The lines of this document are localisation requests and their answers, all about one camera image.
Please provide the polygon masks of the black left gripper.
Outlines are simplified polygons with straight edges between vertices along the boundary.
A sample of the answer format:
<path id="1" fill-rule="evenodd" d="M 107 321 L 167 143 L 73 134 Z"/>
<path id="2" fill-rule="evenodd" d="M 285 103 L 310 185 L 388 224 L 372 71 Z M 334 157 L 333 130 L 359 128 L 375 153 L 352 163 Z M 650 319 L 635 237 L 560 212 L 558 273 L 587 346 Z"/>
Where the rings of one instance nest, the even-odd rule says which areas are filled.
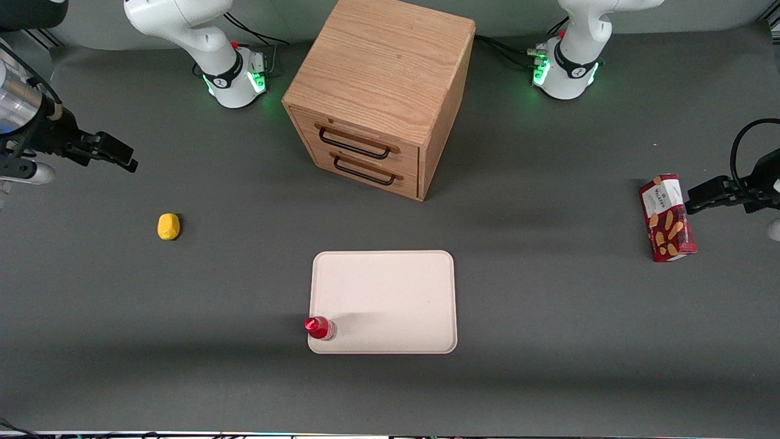
<path id="1" fill-rule="evenodd" d="M 742 204 L 747 214 L 763 209 L 779 210 L 778 181 L 779 152 L 771 152 L 757 161 L 750 175 L 739 179 L 746 202 L 732 178 L 719 176 L 689 189 L 686 214 L 693 216 L 707 209 Z"/>

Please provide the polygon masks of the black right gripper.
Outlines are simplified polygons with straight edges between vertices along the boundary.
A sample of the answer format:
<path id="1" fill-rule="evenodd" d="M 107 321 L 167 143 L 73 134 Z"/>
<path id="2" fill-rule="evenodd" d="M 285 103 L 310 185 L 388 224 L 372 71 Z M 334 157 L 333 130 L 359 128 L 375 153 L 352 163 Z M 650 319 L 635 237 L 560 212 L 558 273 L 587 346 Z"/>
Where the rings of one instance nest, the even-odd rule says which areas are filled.
<path id="1" fill-rule="evenodd" d="M 12 140 L 22 148 L 56 155 L 84 167 L 92 161 L 108 162 L 130 173 L 138 167 L 133 148 L 106 132 L 92 135 L 81 130 L 68 109 L 56 120 L 50 119 L 47 109 L 39 109 L 30 122 L 12 133 Z"/>

